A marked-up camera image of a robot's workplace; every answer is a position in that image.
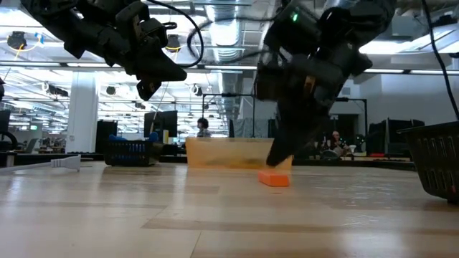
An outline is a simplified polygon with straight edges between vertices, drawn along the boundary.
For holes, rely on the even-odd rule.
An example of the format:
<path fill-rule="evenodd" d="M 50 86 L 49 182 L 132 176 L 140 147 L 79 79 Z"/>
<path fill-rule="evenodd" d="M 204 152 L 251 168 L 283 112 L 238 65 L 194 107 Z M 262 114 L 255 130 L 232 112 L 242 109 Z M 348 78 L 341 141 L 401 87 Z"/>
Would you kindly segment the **long horizontal light bar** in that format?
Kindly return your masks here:
<path fill-rule="evenodd" d="M 123 71 L 124 69 L 115 64 L 112 67 L 105 63 L 96 62 L 19 62 L 19 61 L 0 61 L 0 67 L 28 67 L 37 69 L 71 69 L 77 68 L 93 68 L 94 70 L 117 70 Z M 239 66 L 239 65 L 207 65 L 198 64 L 191 68 L 187 68 L 196 72 L 197 70 L 218 70 L 218 71 L 256 71 L 256 66 Z M 364 71 L 364 74 L 396 74 L 396 75 L 441 75 L 441 70 L 398 70 L 398 69 L 374 69 L 370 68 Z"/>

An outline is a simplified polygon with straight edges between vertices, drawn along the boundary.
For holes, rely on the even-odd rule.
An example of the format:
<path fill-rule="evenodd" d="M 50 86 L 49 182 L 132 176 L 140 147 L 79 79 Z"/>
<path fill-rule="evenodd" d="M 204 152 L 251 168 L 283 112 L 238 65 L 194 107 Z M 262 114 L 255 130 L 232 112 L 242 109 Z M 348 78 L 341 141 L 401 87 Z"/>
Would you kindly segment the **white pillar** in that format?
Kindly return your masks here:
<path fill-rule="evenodd" d="M 67 153 L 95 151 L 100 86 L 95 72 L 73 72 L 67 124 Z"/>

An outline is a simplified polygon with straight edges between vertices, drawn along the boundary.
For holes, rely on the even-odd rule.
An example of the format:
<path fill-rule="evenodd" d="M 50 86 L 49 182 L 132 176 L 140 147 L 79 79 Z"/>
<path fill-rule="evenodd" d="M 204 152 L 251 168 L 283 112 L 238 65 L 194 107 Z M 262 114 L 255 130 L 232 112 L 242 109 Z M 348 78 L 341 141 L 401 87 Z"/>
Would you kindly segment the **black desk equipment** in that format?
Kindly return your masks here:
<path fill-rule="evenodd" d="M 372 123 L 366 135 L 366 153 L 384 153 L 385 157 L 410 158 L 406 138 L 400 130 L 424 126 L 421 120 L 395 120 L 387 118 Z"/>

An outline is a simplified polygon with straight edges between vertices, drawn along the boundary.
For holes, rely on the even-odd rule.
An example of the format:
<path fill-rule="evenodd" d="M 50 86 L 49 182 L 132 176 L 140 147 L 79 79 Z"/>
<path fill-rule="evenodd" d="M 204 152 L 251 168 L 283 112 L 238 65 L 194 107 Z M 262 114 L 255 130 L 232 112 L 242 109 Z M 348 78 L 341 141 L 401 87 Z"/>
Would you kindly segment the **black slotted plastic basket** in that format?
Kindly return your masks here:
<path fill-rule="evenodd" d="M 159 162 L 163 143 L 144 140 L 110 140 L 104 161 L 109 166 L 148 167 Z"/>
<path fill-rule="evenodd" d="M 459 204 L 459 121 L 402 129 L 424 191 Z"/>

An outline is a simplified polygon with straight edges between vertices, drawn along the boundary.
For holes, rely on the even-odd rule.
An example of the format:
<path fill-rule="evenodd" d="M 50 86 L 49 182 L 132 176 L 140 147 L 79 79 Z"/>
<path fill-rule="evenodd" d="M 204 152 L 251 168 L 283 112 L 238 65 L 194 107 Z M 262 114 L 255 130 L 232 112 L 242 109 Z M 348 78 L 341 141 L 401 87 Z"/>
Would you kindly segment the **black rig frame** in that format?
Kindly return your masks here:
<path fill-rule="evenodd" d="M 212 96 L 212 97 L 219 96 L 219 97 L 221 97 L 221 98 L 229 98 L 229 97 L 251 97 L 251 98 L 252 98 L 252 138 L 255 138 L 255 107 L 256 107 L 256 104 L 255 104 L 255 97 L 256 97 L 256 95 L 254 95 L 254 94 L 233 93 L 233 92 L 224 92 L 224 93 L 204 93 L 204 94 L 202 95 L 202 112 L 201 112 L 202 118 L 204 117 L 204 113 L 205 113 L 205 108 L 204 108 L 204 106 L 206 105 L 206 104 L 205 104 L 205 98 L 206 98 L 207 96 Z"/>
<path fill-rule="evenodd" d="M 361 98 L 338 97 L 330 111 L 333 130 L 349 144 L 357 143 L 357 135 L 366 136 L 367 100 Z"/>

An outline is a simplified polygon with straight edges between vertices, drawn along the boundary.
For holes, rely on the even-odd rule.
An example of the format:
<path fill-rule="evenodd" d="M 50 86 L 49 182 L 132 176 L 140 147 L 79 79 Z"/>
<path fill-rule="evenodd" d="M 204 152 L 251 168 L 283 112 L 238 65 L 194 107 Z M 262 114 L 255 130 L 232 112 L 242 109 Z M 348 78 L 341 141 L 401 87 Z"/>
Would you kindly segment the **grey rectangular air duct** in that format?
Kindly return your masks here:
<path fill-rule="evenodd" d="M 440 53 L 459 42 L 459 23 L 432 28 L 435 46 Z M 397 16 L 392 22 L 392 35 L 400 37 L 402 43 L 397 46 L 400 53 L 431 52 L 432 42 L 426 19 L 421 17 Z"/>

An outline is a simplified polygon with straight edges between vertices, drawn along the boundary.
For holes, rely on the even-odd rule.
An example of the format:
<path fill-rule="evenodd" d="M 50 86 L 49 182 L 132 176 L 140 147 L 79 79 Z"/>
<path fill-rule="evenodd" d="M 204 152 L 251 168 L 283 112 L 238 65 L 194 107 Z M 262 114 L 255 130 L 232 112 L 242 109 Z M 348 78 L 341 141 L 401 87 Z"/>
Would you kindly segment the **ribbed round air duct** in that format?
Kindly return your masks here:
<path fill-rule="evenodd" d="M 214 63 L 223 65 L 240 57 L 243 53 L 240 47 L 240 25 L 238 21 L 231 19 L 239 14 L 239 7 L 234 5 L 238 0 L 216 0 L 218 5 L 205 6 L 209 20 L 213 21 L 209 26 L 214 52 Z M 238 75 L 235 71 L 221 71 L 218 75 L 219 93 L 236 93 Z M 235 119 L 239 112 L 239 104 L 236 97 L 223 97 L 221 99 L 222 117 L 225 120 Z"/>

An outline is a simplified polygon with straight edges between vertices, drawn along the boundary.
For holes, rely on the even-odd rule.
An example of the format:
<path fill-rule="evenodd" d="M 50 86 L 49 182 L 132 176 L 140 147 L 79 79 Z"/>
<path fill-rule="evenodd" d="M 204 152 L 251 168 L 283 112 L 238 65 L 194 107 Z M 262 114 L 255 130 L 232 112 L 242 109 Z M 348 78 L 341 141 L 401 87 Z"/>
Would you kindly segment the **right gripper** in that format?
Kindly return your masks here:
<path fill-rule="evenodd" d="M 271 51 L 257 64 L 255 97 L 262 101 L 333 102 L 345 81 L 372 61 L 350 42 L 320 44 L 304 53 Z M 308 145 L 329 119 L 328 108 L 278 103 L 278 129 L 266 158 L 276 167 Z"/>

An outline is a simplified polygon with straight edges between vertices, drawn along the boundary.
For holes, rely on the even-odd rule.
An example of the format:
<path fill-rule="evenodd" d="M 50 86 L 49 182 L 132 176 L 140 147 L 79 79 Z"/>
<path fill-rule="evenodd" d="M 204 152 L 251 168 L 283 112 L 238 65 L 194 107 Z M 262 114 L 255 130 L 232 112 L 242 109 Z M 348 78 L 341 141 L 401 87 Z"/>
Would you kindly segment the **orange translucent plastic bin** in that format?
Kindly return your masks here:
<path fill-rule="evenodd" d="M 272 138 L 187 138 L 190 168 L 265 169 Z"/>

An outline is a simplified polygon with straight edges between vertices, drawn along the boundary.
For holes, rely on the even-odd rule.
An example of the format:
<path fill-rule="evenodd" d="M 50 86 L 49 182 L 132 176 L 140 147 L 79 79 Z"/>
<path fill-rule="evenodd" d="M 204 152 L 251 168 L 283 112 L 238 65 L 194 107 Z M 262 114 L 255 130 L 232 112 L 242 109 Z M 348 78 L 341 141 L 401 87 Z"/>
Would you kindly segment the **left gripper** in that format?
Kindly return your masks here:
<path fill-rule="evenodd" d="M 136 85 L 139 97 L 149 101 L 160 82 L 184 81 L 187 73 L 162 50 L 157 37 L 146 36 L 141 23 L 150 19 L 147 4 L 141 0 L 103 0 L 103 9 L 108 13 L 109 25 L 127 43 L 124 56 L 129 61 L 125 68 L 134 68 L 141 81 Z"/>

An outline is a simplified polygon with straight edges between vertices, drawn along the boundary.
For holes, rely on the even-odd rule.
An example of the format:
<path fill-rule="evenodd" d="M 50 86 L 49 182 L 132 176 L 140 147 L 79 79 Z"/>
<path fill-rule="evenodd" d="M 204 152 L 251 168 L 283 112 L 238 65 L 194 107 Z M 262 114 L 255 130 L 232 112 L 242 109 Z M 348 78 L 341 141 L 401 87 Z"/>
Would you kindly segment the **black cabinet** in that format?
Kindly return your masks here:
<path fill-rule="evenodd" d="M 117 136 L 118 122 L 113 120 L 99 120 L 97 123 L 95 152 L 103 153 L 105 144 L 110 135 Z"/>

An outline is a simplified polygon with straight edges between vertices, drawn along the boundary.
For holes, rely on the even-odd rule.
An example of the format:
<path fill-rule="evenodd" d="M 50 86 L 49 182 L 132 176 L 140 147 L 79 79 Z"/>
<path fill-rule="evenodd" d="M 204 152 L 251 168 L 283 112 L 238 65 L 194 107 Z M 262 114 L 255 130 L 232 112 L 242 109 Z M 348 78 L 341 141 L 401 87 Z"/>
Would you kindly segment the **person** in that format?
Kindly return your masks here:
<path fill-rule="evenodd" d="M 197 133 L 197 137 L 198 138 L 210 138 L 211 137 L 211 133 L 210 131 L 208 130 L 209 128 L 209 121 L 206 119 L 206 118 L 200 118 L 198 119 L 197 121 L 197 127 L 199 129 L 198 133 Z"/>
<path fill-rule="evenodd" d="M 335 130 L 332 132 L 331 137 L 326 141 L 328 148 L 335 152 L 338 157 L 347 156 L 350 153 L 350 147 L 342 141 L 340 133 Z"/>

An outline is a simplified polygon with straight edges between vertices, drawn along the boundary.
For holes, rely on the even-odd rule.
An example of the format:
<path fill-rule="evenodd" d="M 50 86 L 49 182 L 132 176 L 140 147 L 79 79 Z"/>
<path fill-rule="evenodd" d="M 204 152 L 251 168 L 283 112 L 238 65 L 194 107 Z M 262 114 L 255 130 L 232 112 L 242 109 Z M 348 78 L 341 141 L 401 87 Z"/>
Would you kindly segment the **orange rubber eraser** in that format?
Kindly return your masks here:
<path fill-rule="evenodd" d="M 290 185 L 289 175 L 273 173 L 269 171 L 259 171 L 258 181 L 270 187 L 288 187 Z"/>

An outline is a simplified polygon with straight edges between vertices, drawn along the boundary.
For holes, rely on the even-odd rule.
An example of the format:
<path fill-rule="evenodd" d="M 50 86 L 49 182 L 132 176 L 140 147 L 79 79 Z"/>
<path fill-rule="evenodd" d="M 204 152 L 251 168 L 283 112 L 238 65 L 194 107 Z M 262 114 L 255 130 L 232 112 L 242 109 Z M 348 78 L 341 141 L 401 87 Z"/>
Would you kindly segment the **black monitor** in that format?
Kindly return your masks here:
<path fill-rule="evenodd" d="M 144 114 L 144 136 L 147 138 L 152 132 L 157 132 L 160 136 L 163 131 L 169 132 L 169 137 L 176 137 L 178 135 L 178 112 L 176 110 L 151 112 Z"/>

